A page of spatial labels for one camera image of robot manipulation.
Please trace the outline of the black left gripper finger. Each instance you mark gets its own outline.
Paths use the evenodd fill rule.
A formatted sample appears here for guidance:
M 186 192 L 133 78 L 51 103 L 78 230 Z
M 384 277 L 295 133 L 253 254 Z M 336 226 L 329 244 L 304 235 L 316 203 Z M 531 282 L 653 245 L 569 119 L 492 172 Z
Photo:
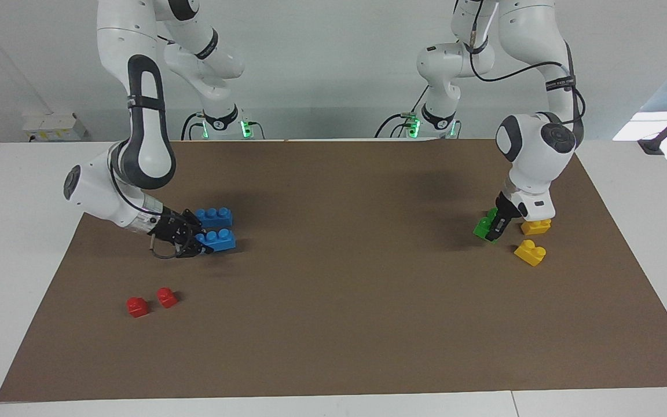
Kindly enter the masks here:
M 485 240 L 496 241 L 505 232 L 506 227 L 511 223 L 511 217 L 495 217 L 490 223 L 489 230 L 485 234 Z

